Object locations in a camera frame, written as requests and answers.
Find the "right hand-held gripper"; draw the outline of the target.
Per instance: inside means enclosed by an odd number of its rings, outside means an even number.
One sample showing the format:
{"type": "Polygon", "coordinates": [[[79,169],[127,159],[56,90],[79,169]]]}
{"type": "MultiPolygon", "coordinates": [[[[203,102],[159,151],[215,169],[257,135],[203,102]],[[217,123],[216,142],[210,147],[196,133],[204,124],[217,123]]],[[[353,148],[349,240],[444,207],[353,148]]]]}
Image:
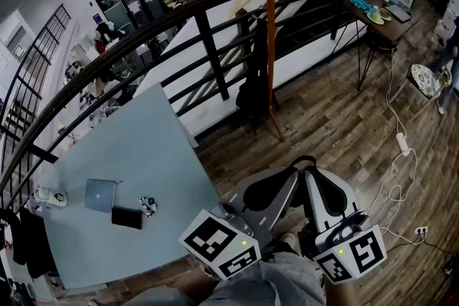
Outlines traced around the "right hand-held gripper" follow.
{"type": "Polygon", "coordinates": [[[317,167],[310,167],[305,176],[313,220],[320,234],[313,261],[328,280],[333,284],[350,282],[384,262],[387,252],[380,228],[371,223],[365,211],[352,206],[350,186],[317,167]],[[345,219],[338,223],[338,217],[345,219]]]}

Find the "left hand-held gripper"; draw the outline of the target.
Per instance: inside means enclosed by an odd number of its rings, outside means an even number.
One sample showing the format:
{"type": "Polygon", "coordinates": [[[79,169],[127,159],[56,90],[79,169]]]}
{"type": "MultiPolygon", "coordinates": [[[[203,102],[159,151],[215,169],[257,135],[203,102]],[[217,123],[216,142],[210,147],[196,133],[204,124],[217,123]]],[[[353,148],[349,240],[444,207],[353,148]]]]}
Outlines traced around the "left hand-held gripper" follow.
{"type": "Polygon", "coordinates": [[[242,179],[231,201],[189,195],[189,225],[180,244],[220,279],[229,279],[273,250],[272,228],[298,186],[295,168],[269,168],[242,179]]]}

